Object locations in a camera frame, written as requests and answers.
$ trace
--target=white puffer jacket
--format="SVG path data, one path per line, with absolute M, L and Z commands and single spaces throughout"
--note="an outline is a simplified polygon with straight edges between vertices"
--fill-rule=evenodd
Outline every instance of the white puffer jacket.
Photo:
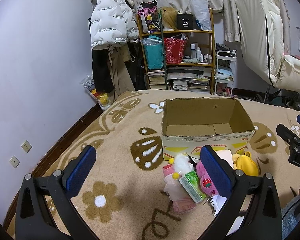
M 131 8 L 125 0 L 98 0 L 91 16 L 93 49 L 121 47 L 139 36 Z

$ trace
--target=wall outlet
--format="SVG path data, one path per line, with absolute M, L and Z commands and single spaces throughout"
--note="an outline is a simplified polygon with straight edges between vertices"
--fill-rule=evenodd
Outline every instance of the wall outlet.
M 12 156 L 9 162 L 15 168 L 18 167 L 18 165 L 20 163 L 20 161 L 15 156 Z
M 28 153 L 32 146 L 31 144 L 26 140 L 22 145 L 21 145 L 21 148 L 25 150 L 26 153 Z

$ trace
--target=open cardboard box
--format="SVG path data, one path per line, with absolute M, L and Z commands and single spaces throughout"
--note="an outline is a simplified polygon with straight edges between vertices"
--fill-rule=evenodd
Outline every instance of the open cardboard box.
M 165 160 L 187 153 L 199 159 L 201 147 L 243 153 L 255 132 L 247 112 L 234 98 L 165 100 L 162 144 Z

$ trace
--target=white bottle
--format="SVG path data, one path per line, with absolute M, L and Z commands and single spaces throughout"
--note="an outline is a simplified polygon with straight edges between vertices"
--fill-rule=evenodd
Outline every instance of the white bottle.
M 200 56 L 201 56 L 201 49 L 200 47 L 197 48 L 197 60 L 200 61 Z
M 197 58 L 197 52 L 195 51 L 195 44 L 191 44 L 191 58 Z

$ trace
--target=red bag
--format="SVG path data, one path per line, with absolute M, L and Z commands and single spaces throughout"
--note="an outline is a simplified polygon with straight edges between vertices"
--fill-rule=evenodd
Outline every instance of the red bag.
M 180 64 L 183 61 L 187 40 L 164 38 L 167 64 Z

